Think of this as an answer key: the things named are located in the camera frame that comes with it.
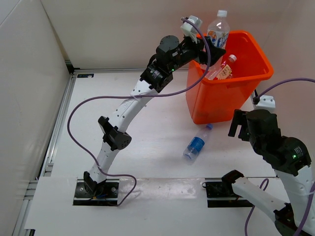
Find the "yellow label plastic bottle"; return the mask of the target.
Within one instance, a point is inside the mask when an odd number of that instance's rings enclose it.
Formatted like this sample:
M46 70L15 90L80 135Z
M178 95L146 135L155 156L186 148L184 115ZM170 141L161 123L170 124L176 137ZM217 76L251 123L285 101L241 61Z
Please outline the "yellow label plastic bottle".
M237 57L234 54L230 54L220 67L216 70L208 70L205 78L208 80L225 80L232 78L232 69L237 61Z

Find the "white blue label bottle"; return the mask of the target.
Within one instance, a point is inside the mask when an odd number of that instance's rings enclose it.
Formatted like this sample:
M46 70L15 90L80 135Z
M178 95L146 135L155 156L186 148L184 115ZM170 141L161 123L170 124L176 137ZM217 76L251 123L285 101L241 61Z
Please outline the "white blue label bottle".
M230 32L230 26L227 22L227 10L219 10L217 18L212 21L207 28L207 35L215 47L224 49Z

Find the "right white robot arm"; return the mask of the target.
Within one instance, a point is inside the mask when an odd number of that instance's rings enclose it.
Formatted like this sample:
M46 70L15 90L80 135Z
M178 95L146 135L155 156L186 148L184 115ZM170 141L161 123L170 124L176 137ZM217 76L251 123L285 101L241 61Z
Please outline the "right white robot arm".
M315 234L315 178L311 156L299 139L282 135L277 115L268 110L235 110L228 135L249 142L274 170L281 184L279 196L259 188L237 170L222 177L221 191L238 195L262 211L282 236Z

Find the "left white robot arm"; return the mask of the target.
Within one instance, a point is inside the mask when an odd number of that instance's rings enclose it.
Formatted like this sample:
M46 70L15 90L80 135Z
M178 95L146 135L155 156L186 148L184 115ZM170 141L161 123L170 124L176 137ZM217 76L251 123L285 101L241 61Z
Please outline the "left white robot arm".
M183 41L179 41L173 35L165 36L140 75L131 97L124 100L112 115L98 119L104 133L103 142L97 163L84 172L85 190L94 197L102 194L106 172L118 152L131 142L131 136L126 132L129 124L153 96L158 95L173 80L175 70L192 60L214 65L225 52L224 49L215 47L209 37L205 41L200 38L193 41L186 36Z

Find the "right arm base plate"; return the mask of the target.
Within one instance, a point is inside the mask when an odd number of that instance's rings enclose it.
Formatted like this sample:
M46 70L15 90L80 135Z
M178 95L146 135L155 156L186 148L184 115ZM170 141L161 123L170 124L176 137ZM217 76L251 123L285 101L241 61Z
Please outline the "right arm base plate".
M223 183L218 179L210 181L205 179L201 186L206 190L208 208L240 208L252 207L248 200L234 193L228 193Z

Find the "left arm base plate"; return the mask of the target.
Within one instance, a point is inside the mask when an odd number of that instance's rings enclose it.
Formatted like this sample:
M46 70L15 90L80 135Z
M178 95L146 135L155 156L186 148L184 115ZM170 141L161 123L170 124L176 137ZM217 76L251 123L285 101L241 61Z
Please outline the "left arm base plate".
M94 193L90 193L82 179L77 180L73 197L74 206L114 206L118 204L118 179L107 179Z

